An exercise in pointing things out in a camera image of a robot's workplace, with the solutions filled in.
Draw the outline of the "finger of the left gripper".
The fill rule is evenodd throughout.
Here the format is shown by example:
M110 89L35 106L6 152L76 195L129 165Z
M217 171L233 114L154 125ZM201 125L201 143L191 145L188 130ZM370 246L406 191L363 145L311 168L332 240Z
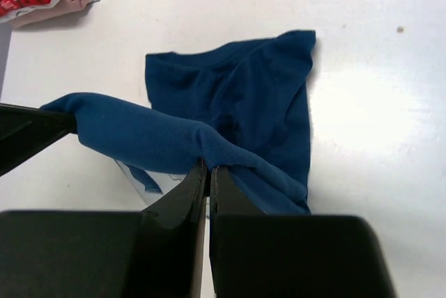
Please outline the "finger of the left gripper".
M69 113L1 105L1 174L5 175L68 134L77 132Z

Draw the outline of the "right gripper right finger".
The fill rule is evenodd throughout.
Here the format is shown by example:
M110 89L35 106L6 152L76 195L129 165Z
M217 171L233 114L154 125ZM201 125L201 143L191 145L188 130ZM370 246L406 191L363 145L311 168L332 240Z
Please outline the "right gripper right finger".
M227 168L210 181L210 263L218 297L395 297L359 217L265 214Z

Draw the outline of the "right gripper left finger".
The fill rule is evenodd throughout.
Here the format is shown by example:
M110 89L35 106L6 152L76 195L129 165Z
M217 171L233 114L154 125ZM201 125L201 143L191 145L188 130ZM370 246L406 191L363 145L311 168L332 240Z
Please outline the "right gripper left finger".
M207 177L141 212L2 212L1 296L199 297Z

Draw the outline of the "blue t shirt with print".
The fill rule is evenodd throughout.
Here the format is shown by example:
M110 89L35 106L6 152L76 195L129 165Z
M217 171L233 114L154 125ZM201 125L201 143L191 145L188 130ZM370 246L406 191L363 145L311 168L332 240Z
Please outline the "blue t shirt with print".
M150 107L97 93L43 106L69 113L79 142L143 171L227 167L268 214L307 214L311 132L306 79L314 31L146 56Z

